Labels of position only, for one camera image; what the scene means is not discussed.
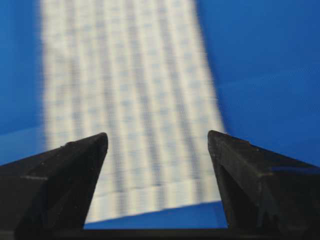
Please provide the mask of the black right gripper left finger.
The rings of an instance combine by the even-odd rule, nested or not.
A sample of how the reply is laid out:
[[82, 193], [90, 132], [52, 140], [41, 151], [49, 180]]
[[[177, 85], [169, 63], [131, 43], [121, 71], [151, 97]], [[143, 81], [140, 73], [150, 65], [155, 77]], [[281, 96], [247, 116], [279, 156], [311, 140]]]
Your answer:
[[82, 229], [108, 151], [102, 132], [0, 167], [0, 237]]

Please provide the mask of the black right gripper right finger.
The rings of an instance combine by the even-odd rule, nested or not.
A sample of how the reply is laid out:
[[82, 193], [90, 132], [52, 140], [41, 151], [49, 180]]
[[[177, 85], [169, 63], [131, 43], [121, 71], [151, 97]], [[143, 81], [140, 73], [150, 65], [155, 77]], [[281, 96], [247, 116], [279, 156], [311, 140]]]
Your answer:
[[215, 130], [207, 140], [230, 229], [319, 239], [319, 167]]

